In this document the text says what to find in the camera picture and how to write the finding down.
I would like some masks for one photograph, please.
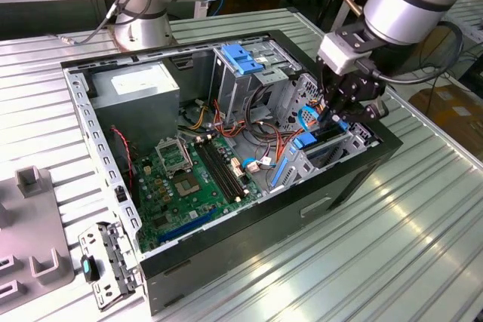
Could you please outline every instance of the motherboard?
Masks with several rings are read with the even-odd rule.
[[[170,166],[182,163],[186,156],[192,166],[172,173]],[[137,210],[143,222],[137,239],[143,253],[262,197],[249,175],[233,171],[234,159],[220,136],[209,143],[186,143],[180,148],[172,142],[134,162],[140,200]]]

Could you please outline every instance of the connector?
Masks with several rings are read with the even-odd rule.
[[[233,168],[240,166],[240,161],[237,158],[232,158],[229,162]]]
[[[256,161],[252,161],[250,164],[247,165],[246,170],[249,173],[257,173],[258,171],[260,171],[260,168],[258,167],[258,164]]]

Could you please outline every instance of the blue expansion slot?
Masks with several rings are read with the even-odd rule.
[[[284,160],[281,162],[280,167],[277,170],[277,173],[275,174],[275,177],[272,180],[272,187],[274,187],[275,184],[277,183],[278,179],[280,178],[281,172],[285,169],[285,165],[287,165],[287,163],[288,163],[288,159],[284,158]]]
[[[200,225],[205,224],[211,219],[211,216],[217,211],[217,208],[214,208],[213,210],[210,210],[208,213],[206,213],[203,216],[200,216],[199,218],[196,218],[192,220],[191,222],[188,222],[185,225],[182,225],[179,228],[176,228],[174,230],[171,230],[170,232],[159,235],[158,236],[158,243],[162,243],[165,241],[169,241],[170,239],[175,239],[179,237],[180,235],[183,235],[186,232],[189,232],[190,230],[194,228],[198,228]]]

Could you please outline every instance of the blue plastic clip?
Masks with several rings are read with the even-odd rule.
[[[259,72],[264,69],[240,44],[224,45],[221,47],[221,51],[241,75]]]
[[[304,132],[294,140],[294,144],[299,150],[316,142],[317,139],[310,132]]]

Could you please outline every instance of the green circuit board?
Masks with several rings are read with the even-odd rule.
[[[220,155],[227,160],[234,155],[225,140],[218,137],[211,141]],[[248,194],[239,202],[228,201],[215,183],[212,173],[204,165],[193,144],[186,150],[193,162],[192,171],[169,178],[156,151],[134,162],[139,185],[140,206],[137,211],[143,226],[137,239],[143,252],[155,249],[161,243],[177,238],[194,228],[226,215],[260,198],[259,189],[251,179],[238,180]],[[175,150],[168,150],[165,162],[180,160]]]

